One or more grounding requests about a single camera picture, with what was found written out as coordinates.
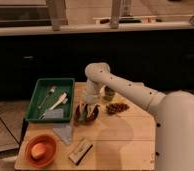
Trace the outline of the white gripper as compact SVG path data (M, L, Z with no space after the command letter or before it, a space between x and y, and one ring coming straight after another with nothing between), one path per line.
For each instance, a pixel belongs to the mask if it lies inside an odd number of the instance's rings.
M100 95L89 92L86 89L82 92L83 102L87 105L88 111L92 112L99 102Z

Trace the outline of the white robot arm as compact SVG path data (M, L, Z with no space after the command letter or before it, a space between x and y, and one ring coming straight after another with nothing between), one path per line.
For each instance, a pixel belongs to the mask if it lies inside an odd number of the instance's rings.
M164 94L110 73L107 63L91 63L83 99L94 104L106 85L154 117L155 171L194 171L194 95L185 91Z

